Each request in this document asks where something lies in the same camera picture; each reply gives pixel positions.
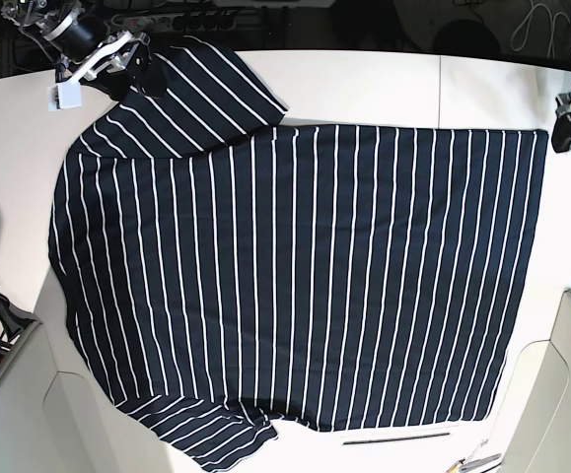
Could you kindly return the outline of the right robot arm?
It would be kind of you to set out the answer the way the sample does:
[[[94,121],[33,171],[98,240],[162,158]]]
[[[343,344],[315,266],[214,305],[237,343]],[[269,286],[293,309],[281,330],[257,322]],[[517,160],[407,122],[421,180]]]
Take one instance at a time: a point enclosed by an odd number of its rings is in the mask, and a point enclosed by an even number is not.
[[[54,67],[50,104],[55,109],[79,107],[82,87],[91,85],[114,101],[128,92],[159,99],[168,83],[145,33],[112,30],[92,6],[80,1],[5,1],[1,15],[41,50]]]

